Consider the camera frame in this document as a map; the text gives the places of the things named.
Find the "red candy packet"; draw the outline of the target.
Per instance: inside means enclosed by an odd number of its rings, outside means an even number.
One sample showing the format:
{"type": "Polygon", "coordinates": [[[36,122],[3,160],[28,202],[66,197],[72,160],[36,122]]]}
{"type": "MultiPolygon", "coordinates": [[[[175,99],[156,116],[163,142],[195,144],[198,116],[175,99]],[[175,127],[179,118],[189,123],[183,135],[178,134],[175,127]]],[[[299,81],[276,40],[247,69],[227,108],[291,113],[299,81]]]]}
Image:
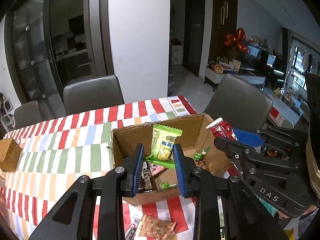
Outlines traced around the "red candy packet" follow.
{"type": "Polygon", "coordinates": [[[234,133],[232,127],[221,117],[207,125],[206,129],[209,129],[212,132],[214,138],[224,137],[230,140],[237,140],[236,134],[234,133]]]}

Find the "green candy packet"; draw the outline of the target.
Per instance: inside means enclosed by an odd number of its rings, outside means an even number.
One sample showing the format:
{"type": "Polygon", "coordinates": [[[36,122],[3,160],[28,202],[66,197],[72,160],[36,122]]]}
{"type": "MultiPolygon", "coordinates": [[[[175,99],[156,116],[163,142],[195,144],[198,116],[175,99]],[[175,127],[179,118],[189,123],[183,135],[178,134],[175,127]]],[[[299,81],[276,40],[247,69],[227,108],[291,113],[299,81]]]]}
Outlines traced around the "green candy packet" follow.
{"type": "Polygon", "coordinates": [[[153,164],[174,169],[175,163],[171,157],[175,141],[182,136],[181,129],[154,124],[152,130],[151,153],[145,157],[153,164]]]}

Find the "green wrapped candy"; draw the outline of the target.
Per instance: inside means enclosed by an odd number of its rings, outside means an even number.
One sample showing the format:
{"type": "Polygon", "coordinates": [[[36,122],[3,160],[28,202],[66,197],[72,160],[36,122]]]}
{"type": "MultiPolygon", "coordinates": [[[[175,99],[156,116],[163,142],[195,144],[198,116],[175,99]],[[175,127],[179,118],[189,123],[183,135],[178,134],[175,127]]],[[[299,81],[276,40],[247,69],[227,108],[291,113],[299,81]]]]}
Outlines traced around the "green wrapped candy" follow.
{"type": "Polygon", "coordinates": [[[194,154],[194,156],[193,156],[193,159],[194,159],[195,161],[203,161],[204,156],[207,154],[207,152],[210,150],[210,148],[211,148],[211,147],[209,146],[209,147],[203,149],[201,152],[196,152],[196,153],[194,154]]]}

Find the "dark haw roll snack pack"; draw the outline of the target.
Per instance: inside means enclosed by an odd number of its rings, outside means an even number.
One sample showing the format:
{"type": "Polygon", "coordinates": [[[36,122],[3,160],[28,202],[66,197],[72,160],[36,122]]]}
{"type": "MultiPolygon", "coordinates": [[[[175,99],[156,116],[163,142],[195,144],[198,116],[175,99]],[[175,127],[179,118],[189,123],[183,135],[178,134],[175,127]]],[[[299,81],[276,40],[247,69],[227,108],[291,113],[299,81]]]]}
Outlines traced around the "dark haw roll snack pack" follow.
{"type": "Polygon", "coordinates": [[[139,223],[139,218],[135,218],[133,221],[130,222],[129,228],[125,232],[125,240],[134,239],[139,223]]]}

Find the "grey chair right side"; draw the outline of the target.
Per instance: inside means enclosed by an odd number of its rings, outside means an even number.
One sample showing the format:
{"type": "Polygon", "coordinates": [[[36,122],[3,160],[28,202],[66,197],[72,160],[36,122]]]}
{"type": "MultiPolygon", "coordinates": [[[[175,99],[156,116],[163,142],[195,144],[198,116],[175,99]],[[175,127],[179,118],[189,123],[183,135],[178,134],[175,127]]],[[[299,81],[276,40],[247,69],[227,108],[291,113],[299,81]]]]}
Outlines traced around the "grey chair right side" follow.
{"type": "Polygon", "coordinates": [[[270,113],[272,100],[247,81],[227,74],[215,89],[204,113],[223,118],[233,128],[261,129],[270,113]]]}

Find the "grey chair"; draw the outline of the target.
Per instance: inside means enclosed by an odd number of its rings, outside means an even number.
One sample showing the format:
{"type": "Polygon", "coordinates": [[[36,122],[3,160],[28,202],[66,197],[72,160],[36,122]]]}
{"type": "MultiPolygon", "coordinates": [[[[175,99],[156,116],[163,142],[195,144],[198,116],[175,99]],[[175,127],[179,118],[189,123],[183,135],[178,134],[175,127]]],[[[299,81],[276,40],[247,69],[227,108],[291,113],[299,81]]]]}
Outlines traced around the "grey chair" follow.
{"type": "Polygon", "coordinates": [[[39,103],[31,101],[21,105],[14,111],[15,128],[23,128],[43,121],[39,103]]]}
{"type": "Polygon", "coordinates": [[[63,91],[67,115],[124,104],[120,83],[115,75],[95,77],[68,85],[63,91]]]}
{"type": "Polygon", "coordinates": [[[223,118],[233,128],[261,129],[270,113],[272,100],[247,81],[227,74],[215,89],[204,113],[223,118]]]}

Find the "dark brown snack bar pack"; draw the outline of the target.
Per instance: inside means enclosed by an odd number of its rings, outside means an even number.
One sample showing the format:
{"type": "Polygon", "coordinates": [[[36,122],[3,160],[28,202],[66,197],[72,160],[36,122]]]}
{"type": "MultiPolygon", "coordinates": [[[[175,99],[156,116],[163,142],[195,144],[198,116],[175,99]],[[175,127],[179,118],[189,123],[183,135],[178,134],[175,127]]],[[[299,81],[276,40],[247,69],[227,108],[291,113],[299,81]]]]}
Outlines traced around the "dark brown snack bar pack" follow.
{"type": "Polygon", "coordinates": [[[142,177],[139,184],[138,193],[153,192],[157,190],[155,180],[152,176],[150,165],[147,161],[143,162],[142,177]]]}

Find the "gold biscuit packet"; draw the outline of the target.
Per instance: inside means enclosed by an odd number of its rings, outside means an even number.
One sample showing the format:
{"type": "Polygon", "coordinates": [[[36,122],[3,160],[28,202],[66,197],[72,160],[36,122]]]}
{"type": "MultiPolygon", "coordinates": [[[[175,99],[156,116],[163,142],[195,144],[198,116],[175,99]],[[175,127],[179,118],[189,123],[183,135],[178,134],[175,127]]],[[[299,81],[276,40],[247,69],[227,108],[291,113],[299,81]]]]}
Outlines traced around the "gold biscuit packet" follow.
{"type": "Polygon", "coordinates": [[[136,235],[139,237],[155,237],[155,239],[168,239],[176,228],[176,222],[161,220],[144,214],[140,220],[136,235]]]}

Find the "colourful checked tablecloth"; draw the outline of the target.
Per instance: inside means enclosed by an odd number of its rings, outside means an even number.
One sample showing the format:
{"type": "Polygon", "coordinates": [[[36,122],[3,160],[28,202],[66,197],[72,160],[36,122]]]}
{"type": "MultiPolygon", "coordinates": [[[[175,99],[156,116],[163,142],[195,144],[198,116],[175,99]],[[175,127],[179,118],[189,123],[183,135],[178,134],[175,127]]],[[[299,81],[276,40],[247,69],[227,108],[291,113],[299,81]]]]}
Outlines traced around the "colourful checked tablecloth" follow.
{"type": "Polygon", "coordinates": [[[8,223],[28,239],[76,178],[103,176],[114,166],[111,133],[116,128],[193,114],[183,96],[92,110],[8,132],[22,148],[15,172],[1,172],[8,223]]]}

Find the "pink snack packet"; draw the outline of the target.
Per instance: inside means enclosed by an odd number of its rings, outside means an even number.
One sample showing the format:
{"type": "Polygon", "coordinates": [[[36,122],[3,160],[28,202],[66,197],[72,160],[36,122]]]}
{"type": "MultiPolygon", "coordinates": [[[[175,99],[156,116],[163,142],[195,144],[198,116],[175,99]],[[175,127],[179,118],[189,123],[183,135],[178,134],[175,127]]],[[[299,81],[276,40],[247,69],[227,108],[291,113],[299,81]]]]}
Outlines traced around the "pink snack packet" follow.
{"type": "Polygon", "coordinates": [[[151,171],[151,175],[153,178],[157,178],[160,174],[162,174],[167,168],[162,165],[157,165],[149,161],[149,168],[151,171]]]}

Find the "white tv cabinet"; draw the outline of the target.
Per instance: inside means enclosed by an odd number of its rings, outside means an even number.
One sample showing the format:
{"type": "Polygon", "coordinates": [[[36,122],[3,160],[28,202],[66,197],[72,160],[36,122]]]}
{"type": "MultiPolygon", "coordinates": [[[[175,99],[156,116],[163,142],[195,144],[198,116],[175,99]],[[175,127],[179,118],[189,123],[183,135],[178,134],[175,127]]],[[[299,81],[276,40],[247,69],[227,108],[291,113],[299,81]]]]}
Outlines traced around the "white tv cabinet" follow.
{"type": "Polygon", "coordinates": [[[230,71],[227,71],[226,73],[216,73],[214,71],[214,67],[206,67],[205,70],[205,75],[204,75],[204,84],[209,84],[210,86],[212,86],[213,91],[216,90],[216,88],[218,87],[218,85],[220,84],[221,80],[224,78],[224,76],[226,74],[232,74],[235,75],[236,77],[245,80],[246,82],[262,88],[263,85],[265,84],[266,81],[266,77],[258,74],[256,71],[252,70],[252,69],[243,69],[240,68],[239,72],[236,73],[234,72],[232,69],[230,71]]]}

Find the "red balloon decoration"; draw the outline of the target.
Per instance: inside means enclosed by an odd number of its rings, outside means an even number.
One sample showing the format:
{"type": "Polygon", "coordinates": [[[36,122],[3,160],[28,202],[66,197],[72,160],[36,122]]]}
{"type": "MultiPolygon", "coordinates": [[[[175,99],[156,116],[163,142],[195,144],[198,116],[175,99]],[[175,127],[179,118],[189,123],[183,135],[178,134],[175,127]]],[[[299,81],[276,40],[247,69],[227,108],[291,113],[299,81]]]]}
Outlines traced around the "red balloon decoration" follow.
{"type": "Polygon", "coordinates": [[[236,34],[228,34],[225,39],[225,46],[236,46],[236,48],[244,53],[248,53],[248,48],[243,44],[243,40],[246,39],[246,34],[243,28],[238,28],[236,34]]]}

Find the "grey chair far left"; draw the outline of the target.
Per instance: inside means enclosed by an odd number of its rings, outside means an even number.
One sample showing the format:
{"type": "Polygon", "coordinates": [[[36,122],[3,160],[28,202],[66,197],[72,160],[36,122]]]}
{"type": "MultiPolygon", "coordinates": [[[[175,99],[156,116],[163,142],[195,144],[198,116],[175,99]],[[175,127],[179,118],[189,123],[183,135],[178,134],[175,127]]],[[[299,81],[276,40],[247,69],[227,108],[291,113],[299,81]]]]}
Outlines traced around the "grey chair far left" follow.
{"type": "Polygon", "coordinates": [[[39,103],[31,101],[21,105],[14,111],[15,128],[23,128],[43,121],[39,103]]]}

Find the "grey chair far middle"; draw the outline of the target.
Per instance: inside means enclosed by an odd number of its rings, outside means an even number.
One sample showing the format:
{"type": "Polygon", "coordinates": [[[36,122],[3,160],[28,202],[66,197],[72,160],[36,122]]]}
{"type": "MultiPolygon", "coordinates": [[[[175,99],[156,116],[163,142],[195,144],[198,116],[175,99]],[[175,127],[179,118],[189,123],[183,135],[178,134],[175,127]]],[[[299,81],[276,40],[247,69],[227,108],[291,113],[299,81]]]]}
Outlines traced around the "grey chair far middle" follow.
{"type": "Polygon", "coordinates": [[[115,75],[95,77],[68,85],[63,91],[67,115],[124,104],[120,83],[115,75]]]}

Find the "glass sliding door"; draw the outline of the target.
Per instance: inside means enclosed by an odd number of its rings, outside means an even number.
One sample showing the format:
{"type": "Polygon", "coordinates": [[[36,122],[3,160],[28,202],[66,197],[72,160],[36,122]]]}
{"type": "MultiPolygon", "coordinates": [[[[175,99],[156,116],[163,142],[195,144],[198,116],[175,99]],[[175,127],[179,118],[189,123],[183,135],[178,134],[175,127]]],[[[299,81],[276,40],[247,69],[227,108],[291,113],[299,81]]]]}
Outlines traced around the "glass sliding door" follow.
{"type": "Polygon", "coordinates": [[[16,0],[4,36],[17,96],[45,120],[65,116],[65,87],[114,74],[108,0],[16,0]]]}

